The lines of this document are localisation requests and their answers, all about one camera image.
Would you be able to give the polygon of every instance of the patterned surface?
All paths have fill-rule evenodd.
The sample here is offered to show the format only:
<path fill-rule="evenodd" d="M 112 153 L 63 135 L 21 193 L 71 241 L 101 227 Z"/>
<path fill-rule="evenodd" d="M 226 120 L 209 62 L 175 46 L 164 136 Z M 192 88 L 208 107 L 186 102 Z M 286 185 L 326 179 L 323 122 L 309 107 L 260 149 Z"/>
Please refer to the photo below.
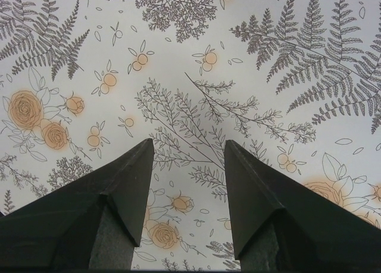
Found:
<path fill-rule="evenodd" d="M 380 1 L 1 0 L 1 211 L 152 137 L 133 267 L 237 270 L 234 139 L 380 228 Z"/>

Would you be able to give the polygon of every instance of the floral pattern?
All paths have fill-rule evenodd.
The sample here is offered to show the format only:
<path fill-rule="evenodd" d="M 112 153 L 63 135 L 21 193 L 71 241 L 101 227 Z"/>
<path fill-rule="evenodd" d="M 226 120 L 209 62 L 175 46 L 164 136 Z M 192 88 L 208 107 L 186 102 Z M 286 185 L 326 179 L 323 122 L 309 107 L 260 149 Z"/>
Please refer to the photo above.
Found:
<path fill-rule="evenodd" d="M 379 1 L 1 0 L 0 211 L 150 137 L 133 269 L 237 271 L 234 139 L 380 228 Z"/>

